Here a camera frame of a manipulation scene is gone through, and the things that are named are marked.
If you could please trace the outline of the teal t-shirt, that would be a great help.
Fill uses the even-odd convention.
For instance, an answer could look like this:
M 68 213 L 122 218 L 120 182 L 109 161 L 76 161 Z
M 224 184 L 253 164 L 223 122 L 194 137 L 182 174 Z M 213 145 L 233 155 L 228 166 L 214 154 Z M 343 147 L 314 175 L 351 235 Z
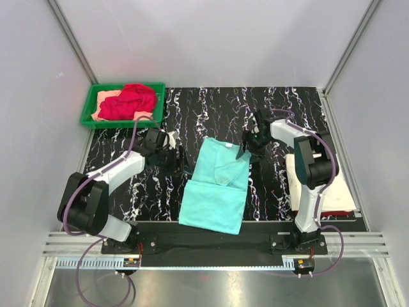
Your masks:
M 206 138 L 192 178 L 183 191 L 178 222 L 214 232 L 238 235 L 247 199 L 251 154 L 240 147 Z

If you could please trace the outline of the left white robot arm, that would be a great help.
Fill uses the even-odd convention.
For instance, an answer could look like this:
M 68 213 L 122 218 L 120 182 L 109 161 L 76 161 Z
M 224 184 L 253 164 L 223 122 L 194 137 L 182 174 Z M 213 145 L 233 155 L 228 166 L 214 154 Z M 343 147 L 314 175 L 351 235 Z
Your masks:
M 181 145 L 156 149 L 137 146 L 127 150 L 106 166 L 68 178 L 57 218 L 64 231 L 77 236 L 87 234 L 102 239 L 113 253 L 133 253 L 142 248 L 136 226 L 109 213 L 109 197 L 129 178 L 148 168 L 161 168 L 179 175 L 188 165 Z

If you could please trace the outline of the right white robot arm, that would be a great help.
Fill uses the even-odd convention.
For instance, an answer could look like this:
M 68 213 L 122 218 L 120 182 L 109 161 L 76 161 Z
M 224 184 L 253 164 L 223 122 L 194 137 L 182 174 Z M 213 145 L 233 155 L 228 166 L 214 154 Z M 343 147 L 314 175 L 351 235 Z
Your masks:
M 332 138 L 327 132 L 320 134 L 302 128 L 289 119 L 258 119 L 254 123 L 252 130 L 242 132 L 236 157 L 239 159 L 248 152 L 251 162 L 256 162 L 264 156 L 266 145 L 273 141 L 280 141 L 293 149 L 301 195 L 292 230 L 281 249 L 305 253 L 320 241 L 323 200 L 339 173 Z

